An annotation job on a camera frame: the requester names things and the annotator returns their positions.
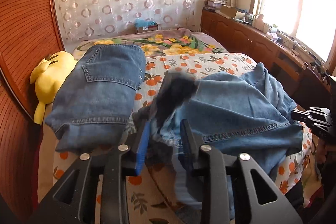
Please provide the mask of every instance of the cardboard box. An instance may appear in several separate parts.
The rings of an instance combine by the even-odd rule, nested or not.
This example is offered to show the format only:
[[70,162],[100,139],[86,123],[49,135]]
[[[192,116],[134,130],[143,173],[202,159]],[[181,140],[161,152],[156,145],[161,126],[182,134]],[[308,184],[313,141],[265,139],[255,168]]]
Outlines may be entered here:
[[142,32],[160,30],[159,27],[160,27],[160,25],[156,24],[156,25],[150,25],[150,26],[145,26],[145,27],[137,27],[136,30],[137,30],[137,33],[142,33]]
[[245,16],[245,13],[239,12],[236,8],[230,6],[222,5],[220,11],[232,18],[242,19]]

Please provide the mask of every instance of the light blue denim shirt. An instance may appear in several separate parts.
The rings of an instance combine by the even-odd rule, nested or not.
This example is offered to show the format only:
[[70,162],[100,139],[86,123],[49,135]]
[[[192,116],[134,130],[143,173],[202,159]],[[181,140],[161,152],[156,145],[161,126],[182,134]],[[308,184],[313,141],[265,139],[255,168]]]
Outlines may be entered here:
[[95,45],[87,50],[56,94],[45,119],[57,151],[79,152],[117,145],[145,74],[143,50],[135,45]]
[[175,147],[172,162],[177,172],[177,198],[200,206],[193,199],[197,194],[187,192],[186,174],[178,160],[178,153],[183,153],[179,132],[182,119],[188,120],[205,143],[221,152],[234,156],[249,153],[275,180],[278,164],[286,155],[302,149],[302,125],[290,118],[295,107],[262,63],[240,77],[220,72],[200,80],[196,95],[176,109],[161,131],[152,136]]

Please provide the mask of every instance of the metal screw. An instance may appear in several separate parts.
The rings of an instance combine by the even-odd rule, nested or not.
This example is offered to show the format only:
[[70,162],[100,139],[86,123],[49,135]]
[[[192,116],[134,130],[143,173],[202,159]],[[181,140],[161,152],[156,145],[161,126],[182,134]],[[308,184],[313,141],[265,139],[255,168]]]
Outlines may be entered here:
[[251,156],[248,153],[241,153],[239,155],[239,158],[241,158],[242,160],[249,160]]
[[90,158],[90,154],[88,153],[83,153],[79,156],[81,160],[88,160]]
[[126,144],[121,144],[121,145],[118,146],[119,151],[126,151],[126,150],[128,150],[128,148],[129,147]]
[[201,145],[201,149],[203,151],[210,151],[211,150],[211,146],[207,145],[207,144],[203,144],[203,145]]

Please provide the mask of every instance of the jeans back pocket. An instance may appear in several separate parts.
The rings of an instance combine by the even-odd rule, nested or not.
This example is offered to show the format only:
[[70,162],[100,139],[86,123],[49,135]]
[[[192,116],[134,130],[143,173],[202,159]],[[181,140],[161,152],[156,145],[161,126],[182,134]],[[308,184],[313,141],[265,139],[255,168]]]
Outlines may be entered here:
[[145,56],[135,45],[111,44],[93,46],[96,51],[82,66],[87,82],[115,82],[135,90],[145,74]]

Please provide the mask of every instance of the bedspread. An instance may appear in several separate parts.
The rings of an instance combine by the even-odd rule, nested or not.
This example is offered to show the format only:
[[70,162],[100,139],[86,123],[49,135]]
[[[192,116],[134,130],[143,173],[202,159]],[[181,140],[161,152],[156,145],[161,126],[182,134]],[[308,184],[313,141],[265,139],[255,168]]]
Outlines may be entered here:
[[142,48],[147,57],[227,52],[221,44],[209,35],[179,28],[178,30],[150,31],[108,39],[83,41],[73,52],[75,60],[79,60],[90,47],[97,44],[138,45]]
[[[160,89],[164,75],[168,71],[182,71],[195,79],[201,79],[219,71],[240,76],[253,70],[255,66],[256,62],[254,60],[239,53],[191,53],[147,57],[145,79],[135,95],[133,111],[151,104]],[[297,154],[286,157],[278,168],[275,184],[284,194],[299,181],[304,167],[309,162],[312,135],[307,126],[304,123],[302,125],[302,150]],[[76,155],[68,152],[55,153],[54,182],[62,176],[76,158]],[[127,177],[127,202],[131,223],[132,220],[136,224],[181,223],[172,214],[172,210],[177,211],[184,206],[176,199],[174,181],[173,168],[163,164],[145,167],[141,176]],[[98,185],[95,223],[99,223],[100,193],[101,182]]]

